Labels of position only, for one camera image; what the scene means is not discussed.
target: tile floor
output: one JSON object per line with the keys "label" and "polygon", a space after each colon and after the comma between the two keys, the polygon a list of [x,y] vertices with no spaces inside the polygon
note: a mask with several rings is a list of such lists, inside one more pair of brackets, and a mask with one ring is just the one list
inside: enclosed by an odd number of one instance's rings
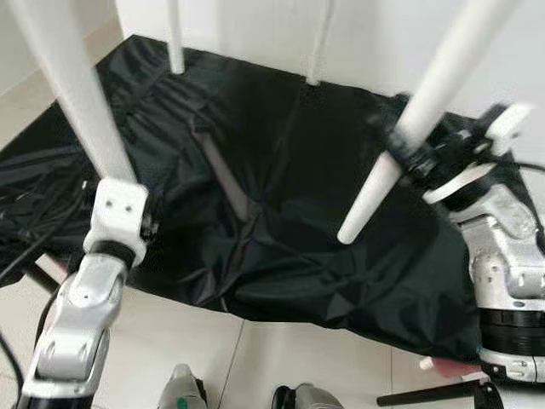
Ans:
{"label": "tile floor", "polygon": [[[91,34],[93,60],[120,41],[116,21]],[[0,97],[0,149],[53,98],[40,72]],[[0,289],[0,329],[25,368],[47,299],[48,294],[28,279]],[[95,407],[156,407],[173,367],[186,362],[204,380],[212,409],[266,409],[276,386],[302,382],[330,390],[346,409],[365,409],[376,407],[378,395],[449,382],[418,370],[419,359],[347,331],[252,323],[126,289]],[[9,365],[0,355],[0,409],[10,408],[14,386]],[[473,404],[466,399],[418,407],[463,409]]]}

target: black tripod leg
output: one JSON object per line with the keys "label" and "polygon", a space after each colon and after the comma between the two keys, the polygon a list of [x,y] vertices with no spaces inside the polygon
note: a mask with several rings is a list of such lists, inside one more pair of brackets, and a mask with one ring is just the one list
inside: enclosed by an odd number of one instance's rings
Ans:
{"label": "black tripod leg", "polygon": [[376,399],[378,406],[409,405],[411,403],[434,402],[456,398],[474,396],[479,381],[455,383],[454,385],[439,386],[438,388],[416,390],[404,394],[386,395]]}

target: black fabric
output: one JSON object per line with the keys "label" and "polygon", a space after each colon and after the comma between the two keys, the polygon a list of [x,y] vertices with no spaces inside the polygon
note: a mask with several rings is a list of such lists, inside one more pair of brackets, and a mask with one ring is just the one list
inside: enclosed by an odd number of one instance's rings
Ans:
{"label": "black fabric", "polygon": [[[185,52],[181,76],[169,73],[165,44],[143,37],[127,39],[98,65],[161,223],[129,283],[250,320],[313,322],[418,354],[474,359],[467,249],[441,209],[398,184],[354,244],[336,241],[405,100],[310,87],[295,74]],[[449,115],[433,139],[468,123]],[[195,141],[199,133],[212,136],[254,202],[248,222],[229,207]],[[0,153],[6,249],[32,242],[69,202],[55,192],[72,192],[82,180],[98,178],[54,104]],[[55,235],[51,251],[77,260],[91,206]]]}

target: white pole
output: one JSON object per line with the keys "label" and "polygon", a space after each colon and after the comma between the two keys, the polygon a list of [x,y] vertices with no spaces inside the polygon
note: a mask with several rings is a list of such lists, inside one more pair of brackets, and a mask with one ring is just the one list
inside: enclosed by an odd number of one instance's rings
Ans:
{"label": "white pole", "polygon": [[182,74],[184,66],[184,52],[181,47],[181,24],[179,0],[167,0],[170,70],[173,74]]}
{"label": "white pole", "polygon": [[85,51],[72,2],[10,0],[10,3],[26,41],[99,175],[135,181],[135,173]]}
{"label": "white pole", "polygon": [[[467,0],[399,118],[398,135],[414,147],[426,140],[519,1]],[[340,242],[350,244],[356,239],[400,176],[398,164],[383,153],[342,223],[337,234]]]}
{"label": "white pole", "polygon": [[318,85],[320,68],[324,59],[324,48],[331,28],[331,21],[335,12],[335,0],[324,0],[322,20],[314,38],[313,50],[308,57],[307,84]]}

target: black cloth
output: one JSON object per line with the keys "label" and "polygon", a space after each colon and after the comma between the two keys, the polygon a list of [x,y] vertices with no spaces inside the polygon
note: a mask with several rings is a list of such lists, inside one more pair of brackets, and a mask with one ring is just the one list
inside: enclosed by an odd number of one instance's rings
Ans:
{"label": "black cloth", "polygon": [[[250,320],[313,322],[474,359],[468,252],[441,209],[398,183],[352,245],[336,241],[403,99],[185,53],[187,70],[175,76],[164,43],[133,36],[97,66],[160,221],[129,283]],[[448,115],[433,138],[468,123]],[[213,138],[251,198],[247,222],[234,215],[198,134]],[[60,217],[83,180],[98,178],[55,103],[0,153],[0,262]],[[48,249],[81,255],[91,208],[92,198]]]}

